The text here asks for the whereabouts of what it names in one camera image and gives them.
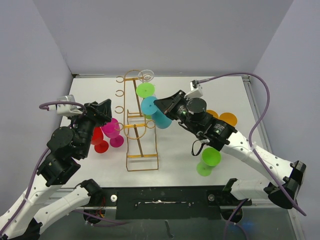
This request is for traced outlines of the cyan goblet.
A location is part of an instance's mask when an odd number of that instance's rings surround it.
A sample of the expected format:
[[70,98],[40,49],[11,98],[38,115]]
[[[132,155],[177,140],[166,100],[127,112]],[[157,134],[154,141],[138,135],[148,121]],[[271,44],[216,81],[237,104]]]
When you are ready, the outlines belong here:
[[171,125],[172,120],[160,111],[155,105],[155,100],[157,98],[154,96],[146,97],[141,103],[141,111],[143,114],[151,117],[157,128],[166,129]]

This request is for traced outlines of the light green goblet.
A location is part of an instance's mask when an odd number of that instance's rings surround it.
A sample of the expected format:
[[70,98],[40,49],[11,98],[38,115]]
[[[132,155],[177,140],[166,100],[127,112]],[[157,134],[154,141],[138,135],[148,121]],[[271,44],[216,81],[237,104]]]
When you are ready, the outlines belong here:
[[135,92],[138,97],[141,98],[139,106],[142,114],[146,119],[151,120],[152,114],[154,114],[156,111],[153,103],[153,101],[156,99],[155,86],[149,82],[141,83],[136,88]]

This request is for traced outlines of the clear wine glass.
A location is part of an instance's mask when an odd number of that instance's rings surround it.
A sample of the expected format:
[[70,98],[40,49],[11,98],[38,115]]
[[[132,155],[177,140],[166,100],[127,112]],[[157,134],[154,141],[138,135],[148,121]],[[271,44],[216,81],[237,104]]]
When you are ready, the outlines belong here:
[[140,84],[136,88],[136,94],[145,99],[151,97],[155,93],[155,86],[151,83],[155,74],[152,70],[144,69],[138,73]]

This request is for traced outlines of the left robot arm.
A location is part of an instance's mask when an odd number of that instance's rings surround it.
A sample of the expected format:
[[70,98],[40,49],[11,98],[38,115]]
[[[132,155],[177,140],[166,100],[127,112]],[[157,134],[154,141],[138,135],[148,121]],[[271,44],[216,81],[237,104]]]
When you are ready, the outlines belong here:
[[95,206],[102,199],[102,189],[88,179],[76,186],[70,194],[50,205],[48,199],[58,191],[81,167],[78,160],[88,156],[94,130],[112,120],[112,101],[84,105],[74,102],[73,96],[65,101],[53,101],[39,106],[42,110],[56,110],[70,120],[70,125],[57,128],[47,142],[47,148],[32,172],[27,189],[12,207],[0,217],[2,240],[37,240],[51,224],[78,207]]

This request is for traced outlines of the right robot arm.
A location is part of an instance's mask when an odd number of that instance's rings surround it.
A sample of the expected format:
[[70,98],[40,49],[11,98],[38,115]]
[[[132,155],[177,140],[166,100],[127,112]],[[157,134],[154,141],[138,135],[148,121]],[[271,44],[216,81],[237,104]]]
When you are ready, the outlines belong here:
[[182,90],[170,97],[156,99],[154,104],[203,145],[242,161],[265,177],[256,181],[230,179],[222,192],[227,204],[244,199],[269,199],[283,209],[299,208],[297,195],[307,168],[303,162],[282,159],[250,142],[234,126],[208,113],[205,100],[199,97],[186,99]]

